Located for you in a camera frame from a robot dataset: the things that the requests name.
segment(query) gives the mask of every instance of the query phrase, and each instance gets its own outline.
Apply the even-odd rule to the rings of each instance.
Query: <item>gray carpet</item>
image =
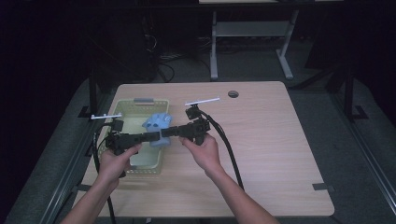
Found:
[[[283,81],[292,86],[311,77],[317,71],[304,69],[304,63],[311,43],[292,42],[287,54],[295,79],[286,80],[276,59],[275,53],[269,49],[246,50],[235,54],[219,55],[219,81]],[[175,69],[172,82],[205,82],[210,81],[208,54],[199,55],[197,59],[175,60],[168,65]],[[163,72],[170,77],[171,71],[162,66]],[[391,211],[382,192],[372,177],[368,165],[361,155],[359,145],[348,129],[348,123],[337,107],[332,96],[325,90],[326,78],[314,83],[304,91],[290,91],[290,98],[302,123],[308,143],[312,148],[323,179],[333,187],[330,195],[335,207],[333,217],[279,217],[281,223],[396,223],[396,216]],[[163,82],[157,77],[154,82]],[[374,149],[374,154],[384,172],[396,186],[396,131],[381,110],[376,106],[370,92],[359,82],[355,82],[355,103],[362,106],[369,119],[357,120],[364,139]],[[111,104],[114,92],[99,93],[101,113],[106,112]],[[24,187],[19,199],[9,214],[6,223],[39,223],[48,210],[51,198],[56,194],[59,182],[67,164],[83,146],[85,149],[91,141],[90,131],[98,124],[88,119],[78,118],[84,105],[89,105],[88,82],[85,81],[76,92],[67,107],[58,128],[50,139],[40,161]],[[89,157],[80,155],[77,167],[70,176],[70,186],[83,177]],[[64,206],[56,209],[59,215],[55,223],[70,211],[76,194],[63,198],[59,204]],[[98,218],[96,223],[110,223],[108,218]],[[142,218],[118,218],[118,223],[146,223]],[[153,224],[199,223],[195,218],[154,218]],[[213,218],[211,223],[236,223],[233,218]]]

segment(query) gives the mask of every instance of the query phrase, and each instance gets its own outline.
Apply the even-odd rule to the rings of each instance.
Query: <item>blue toy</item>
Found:
[[[146,122],[142,124],[142,127],[146,128],[148,133],[160,132],[161,129],[169,128],[169,124],[172,121],[172,116],[167,113],[156,113],[152,114]],[[158,141],[150,142],[149,145],[151,147],[166,147],[171,145],[171,140],[169,137],[163,137],[161,134],[161,138]]]

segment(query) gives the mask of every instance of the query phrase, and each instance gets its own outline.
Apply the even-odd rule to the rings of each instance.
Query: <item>translucent plastic container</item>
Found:
[[[122,133],[146,133],[147,130],[142,124],[154,113],[167,113],[168,108],[169,101],[164,99],[121,99],[110,114],[122,114],[122,117],[118,118],[124,121]],[[106,150],[105,144],[98,149],[101,154]],[[147,142],[142,143],[139,153],[133,155],[130,162],[132,168],[126,172],[127,175],[157,175],[162,168],[163,148],[151,147]]]

